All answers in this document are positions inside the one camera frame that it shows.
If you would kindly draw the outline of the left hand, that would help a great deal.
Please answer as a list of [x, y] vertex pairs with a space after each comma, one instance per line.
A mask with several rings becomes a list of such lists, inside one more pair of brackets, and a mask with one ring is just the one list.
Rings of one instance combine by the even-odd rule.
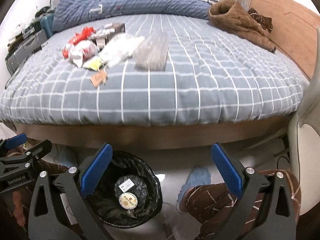
[[16, 222], [19, 226], [24, 227], [26, 223], [26, 218], [23, 213], [23, 203], [21, 191], [17, 190], [12, 193], [12, 201], [14, 204], [13, 215], [16, 219]]

